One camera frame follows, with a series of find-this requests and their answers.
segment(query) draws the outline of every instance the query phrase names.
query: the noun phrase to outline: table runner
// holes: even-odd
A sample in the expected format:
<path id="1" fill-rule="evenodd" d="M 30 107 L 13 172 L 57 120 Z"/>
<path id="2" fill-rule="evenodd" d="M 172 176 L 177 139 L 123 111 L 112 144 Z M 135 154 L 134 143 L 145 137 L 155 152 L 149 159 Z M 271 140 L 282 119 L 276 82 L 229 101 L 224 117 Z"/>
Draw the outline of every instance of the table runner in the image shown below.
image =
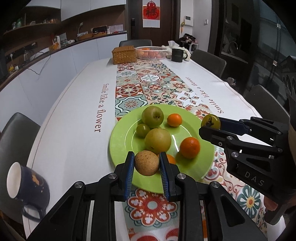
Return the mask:
<path id="1" fill-rule="evenodd" d="M 182 80 L 158 60 L 137 60 L 135 63 L 118 65 L 115 93 L 117 120 L 133 109 L 149 104 L 177 105 L 202 120 L 216 107 L 206 104 L 203 93 L 194 92 L 186 84 L 188 81 L 190 80 Z M 227 173 L 226 167 L 224 150 L 215 146 L 211 169 L 202 182 L 209 184 L 218 181 L 267 236 L 263 195 Z M 123 203 L 123 209 L 131 241 L 177 240 L 177 202 L 167 202 L 161 194 L 150 193 L 133 186 L 128 201 Z M 203 202 L 201 209 L 205 231 Z"/>

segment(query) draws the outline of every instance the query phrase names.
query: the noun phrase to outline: green apple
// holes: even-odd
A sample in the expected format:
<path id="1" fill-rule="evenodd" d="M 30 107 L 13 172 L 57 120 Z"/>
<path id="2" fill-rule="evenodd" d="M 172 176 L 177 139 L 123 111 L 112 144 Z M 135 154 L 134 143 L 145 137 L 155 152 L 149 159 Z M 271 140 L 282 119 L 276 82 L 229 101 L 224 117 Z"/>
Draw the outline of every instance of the green apple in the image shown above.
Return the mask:
<path id="1" fill-rule="evenodd" d="M 137 129 L 136 129 L 138 136 L 143 138 L 148 134 L 149 131 L 150 131 L 150 128 L 146 124 L 140 124 L 137 126 Z"/>
<path id="2" fill-rule="evenodd" d="M 142 121 L 150 128 L 155 128 L 161 125 L 163 122 L 163 111 L 155 106 L 150 105 L 142 112 Z"/>
<path id="3" fill-rule="evenodd" d="M 155 128 L 145 137 L 145 147 L 156 155 L 162 151 L 168 151 L 172 142 L 170 133 L 162 128 Z"/>

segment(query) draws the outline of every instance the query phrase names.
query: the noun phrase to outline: box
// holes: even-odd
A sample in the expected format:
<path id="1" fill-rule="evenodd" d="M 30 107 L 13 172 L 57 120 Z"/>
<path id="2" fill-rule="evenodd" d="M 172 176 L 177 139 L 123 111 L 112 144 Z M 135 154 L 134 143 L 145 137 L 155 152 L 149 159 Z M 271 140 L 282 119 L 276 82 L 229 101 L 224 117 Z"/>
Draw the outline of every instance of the box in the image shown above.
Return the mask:
<path id="1" fill-rule="evenodd" d="M 116 47 L 112 50 L 113 64 L 132 63 L 137 61 L 134 46 Z"/>

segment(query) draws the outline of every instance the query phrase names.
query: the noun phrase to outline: mug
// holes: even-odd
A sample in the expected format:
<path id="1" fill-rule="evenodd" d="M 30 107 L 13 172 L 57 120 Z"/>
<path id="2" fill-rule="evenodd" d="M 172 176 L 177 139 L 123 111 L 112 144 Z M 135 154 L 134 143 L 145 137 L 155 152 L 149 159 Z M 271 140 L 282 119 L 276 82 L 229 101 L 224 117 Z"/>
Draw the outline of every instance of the mug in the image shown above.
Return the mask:
<path id="1" fill-rule="evenodd" d="M 188 57 L 188 54 L 186 54 L 186 57 L 183 58 L 184 50 L 183 49 L 172 49 L 172 61 L 182 63 L 183 59 L 186 59 Z"/>
<path id="2" fill-rule="evenodd" d="M 26 218 L 36 222 L 44 218 L 49 203 L 49 188 L 42 176 L 15 162 L 8 171 L 6 185 L 8 195 L 22 201 L 22 214 Z M 37 210 L 39 218 L 28 214 L 25 206 Z"/>

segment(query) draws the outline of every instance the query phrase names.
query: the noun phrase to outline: white cabinet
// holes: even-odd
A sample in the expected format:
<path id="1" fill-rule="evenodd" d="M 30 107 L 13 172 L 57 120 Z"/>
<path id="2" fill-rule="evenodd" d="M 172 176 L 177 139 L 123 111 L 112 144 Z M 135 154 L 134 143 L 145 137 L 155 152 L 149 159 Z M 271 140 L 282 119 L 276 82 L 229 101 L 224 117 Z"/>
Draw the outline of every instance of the white cabinet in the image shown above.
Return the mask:
<path id="1" fill-rule="evenodd" d="M 31 120 L 41 125 L 39 113 L 35 110 L 28 100 L 24 89 L 20 83 L 19 77 L 15 77 L 0 92 L 0 130 L 3 131 L 8 120 L 15 114 L 20 112 Z"/>
<path id="2" fill-rule="evenodd" d="M 99 60 L 96 39 L 76 44 L 71 47 L 71 50 L 77 73 L 80 73 L 87 63 Z"/>
<path id="3" fill-rule="evenodd" d="M 126 4 L 126 0 L 91 0 L 91 9 Z"/>
<path id="4" fill-rule="evenodd" d="M 119 34 L 97 39 L 100 59 L 112 58 L 112 50 L 119 46 L 121 41 L 127 40 L 127 34 Z"/>
<path id="5" fill-rule="evenodd" d="M 61 0 L 61 20 L 91 10 L 91 0 Z"/>
<path id="6" fill-rule="evenodd" d="M 43 6 L 43 7 L 55 7 L 61 8 L 61 0 L 31 0 L 27 7 L 29 6 Z"/>
<path id="7" fill-rule="evenodd" d="M 54 102 L 77 74 L 71 48 L 40 60 L 30 69 L 21 73 L 19 78 L 30 103 L 39 111 L 43 122 Z"/>

